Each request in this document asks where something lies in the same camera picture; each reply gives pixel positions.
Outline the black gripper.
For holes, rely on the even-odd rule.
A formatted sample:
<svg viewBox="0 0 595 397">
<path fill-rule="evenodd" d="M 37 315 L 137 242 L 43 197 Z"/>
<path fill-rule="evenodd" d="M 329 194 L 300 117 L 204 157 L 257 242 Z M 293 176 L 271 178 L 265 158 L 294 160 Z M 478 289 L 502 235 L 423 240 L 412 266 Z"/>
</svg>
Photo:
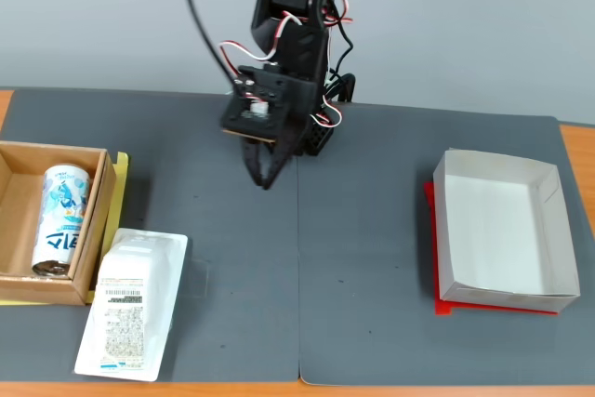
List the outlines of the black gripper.
<svg viewBox="0 0 595 397">
<path fill-rule="evenodd" d="M 250 178 L 257 186 L 268 190 L 293 154 L 317 155 L 324 146 L 324 128 L 316 124 L 323 118 L 324 63 L 302 64 L 288 61 L 286 65 L 266 64 L 262 80 L 271 89 L 268 97 L 271 118 L 267 120 L 269 139 L 265 143 L 271 159 L 266 177 L 262 178 L 260 141 L 243 138 L 242 156 Z"/>
</svg>

